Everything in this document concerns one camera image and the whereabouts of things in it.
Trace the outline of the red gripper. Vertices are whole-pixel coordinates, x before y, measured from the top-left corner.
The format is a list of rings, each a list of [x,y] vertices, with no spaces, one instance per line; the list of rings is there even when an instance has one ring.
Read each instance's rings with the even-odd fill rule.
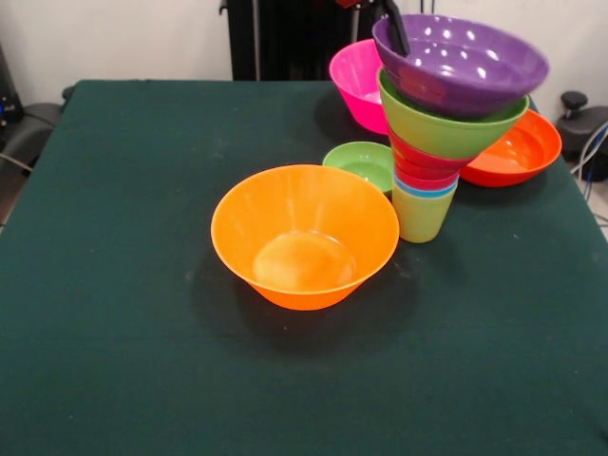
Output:
[[[361,9],[364,8],[369,1],[335,0],[335,3],[343,9]],[[408,57],[410,54],[409,41],[398,6],[393,0],[383,0],[382,7],[388,17],[389,40],[392,50],[402,57]]]

